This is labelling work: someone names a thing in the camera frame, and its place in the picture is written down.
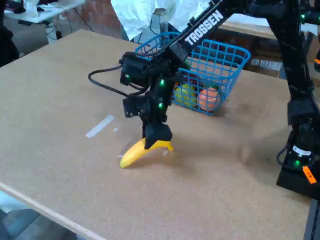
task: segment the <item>yellow fruit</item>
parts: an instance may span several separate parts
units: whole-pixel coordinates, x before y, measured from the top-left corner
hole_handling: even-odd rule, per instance
[[[187,107],[197,105],[197,95],[195,88],[189,84],[183,84],[174,91],[174,99]]]

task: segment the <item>white desk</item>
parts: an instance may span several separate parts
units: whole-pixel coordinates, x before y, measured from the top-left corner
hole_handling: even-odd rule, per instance
[[[57,39],[55,26],[51,22],[51,19],[63,14],[65,11],[69,11],[76,7],[85,4],[86,0],[61,0],[58,2],[53,2],[48,5],[39,5],[44,11],[39,12],[38,16],[30,16],[29,13],[23,12],[20,14],[13,13],[12,11],[5,10],[4,14],[6,17],[11,19],[23,20],[34,24],[40,24],[43,21],[49,21],[49,25],[45,25],[45,30],[47,33],[48,42],[52,43]]]

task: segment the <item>banana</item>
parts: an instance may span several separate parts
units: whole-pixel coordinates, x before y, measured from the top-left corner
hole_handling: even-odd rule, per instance
[[[157,141],[148,150],[145,149],[145,143],[146,143],[146,139],[142,138],[124,154],[124,156],[120,161],[120,167],[122,169],[130,166],[139,158],[141,158],[143,155],[151,152],[154,149],[168,148],[170,152],[174,150],[170,141]]]

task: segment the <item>green fruit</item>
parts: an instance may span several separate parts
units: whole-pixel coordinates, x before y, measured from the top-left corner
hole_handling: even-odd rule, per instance
[[[197,104],[195,88],[189,84],[183,84],[174,91],[174,99],[187,107],[194,107]]]
[[[209,88],[213,88],[213,89],[216,89],[217,91],[219,91],[219,84],[214,82],[214,81],[210,81],[210,80],[204,80],[203,81],[203,88],[204,89],[209,89]]]

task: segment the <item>brown tabletop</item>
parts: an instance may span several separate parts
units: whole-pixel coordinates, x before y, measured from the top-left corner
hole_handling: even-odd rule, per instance
[[[214,117],[173,105],[174,153],[121,169],[142,123],[87,75],[135,47],[82,30],[0,69],[0,189],[88,239],[302,239],[310,200],[276,186],[286,82],[242,71]],[[128,92],[119,74],[94,77]]]
[[[240,22],[225,22],[222,29],[234,31],[242,34],[249,34],[266,39],[276,39],[276,36],[268,26],[258,26],[254,24],[243,24]]]

